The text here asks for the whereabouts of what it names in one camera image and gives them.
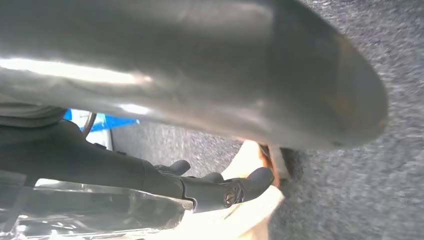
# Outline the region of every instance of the black cable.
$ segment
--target black cable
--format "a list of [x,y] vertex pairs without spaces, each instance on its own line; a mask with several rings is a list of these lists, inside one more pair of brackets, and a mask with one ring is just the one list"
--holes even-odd
[[92,130],[96,117],[97,117],[97,113],[95,112],[90,112],[90,114],[88,115],[87,121],[85,122],[84,128],[82,129],[82,134],[84,135],[85,138],[89,135],[90,131]]

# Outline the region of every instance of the screw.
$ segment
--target screw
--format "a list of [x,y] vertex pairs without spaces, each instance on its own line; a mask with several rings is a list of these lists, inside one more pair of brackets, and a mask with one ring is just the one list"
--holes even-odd
[[224,193],[224,206],[229,208],[234,204],[236,194],[233,191]]

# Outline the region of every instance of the black plastic part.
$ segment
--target black plastic part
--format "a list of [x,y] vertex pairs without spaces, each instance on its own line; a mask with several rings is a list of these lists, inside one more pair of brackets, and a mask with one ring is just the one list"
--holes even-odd
[[[182,177],[184,198],[194,202],[194,212],[201,213],[226,209],[233,204],[247,202],[259,197],[274,180],[271,170],[261,167],[247,178],[233,178],[221,183],[205,181],[202,178]],[[228,204],[226,195],[234,195]]]
[[186,160],[179,160],[174,162],[171,166],[164,166],[164,165],[155,165],[155,168],[158,171],[164,172],[164,173],[170,173],[177,176],[181,176],[185,174],[188,170],[190,170],[191,166],[190,163]]
[[148,161],[87,142],[72,122],[41,128],[0,127],[0,170],[45,178],[142,190],[181,199],[183,186]]
[[203,178],[181,177],[190,164],[171,166],[106,150],[85,140],[70,121],[48,127],[0,127],[0,170],[26,175],[25,185],[38,179],[141,190],[191,200],[194,212],[228,208],[259,197],[273,182],[273,173],[259,168],[247,178],[224,180],[216,172]]

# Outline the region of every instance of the gray carpet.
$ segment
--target gray carpet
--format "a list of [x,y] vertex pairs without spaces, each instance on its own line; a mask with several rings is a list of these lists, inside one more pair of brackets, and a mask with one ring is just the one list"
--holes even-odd
[[[379,72],[390,122],[369,145],[295,154],[296,174],[283,183],[286,199],[271,222],[272,239],[423,240],[424,1],[305,2],[350,37]],[[154,163],[186,159],[195,176],[224,169],[239,147],[153,123],[112,134],[117,150]]]

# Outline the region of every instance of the blue object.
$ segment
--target blue object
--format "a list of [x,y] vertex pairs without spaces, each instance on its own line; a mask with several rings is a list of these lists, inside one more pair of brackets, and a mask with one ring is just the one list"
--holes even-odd
[[[78,127],[82,129],[87,120],[88,114],[89,112],[87,111],[68,109],[68,111],[65,113],[64,119],[76,123]],[[137,119],[133,118],[117,117],[98,113],[94,125],[91,128],[91,132],[101,131],[105,129],[113,129],[117,127],[123,127],[126,125],[139,123],[140,122]]]

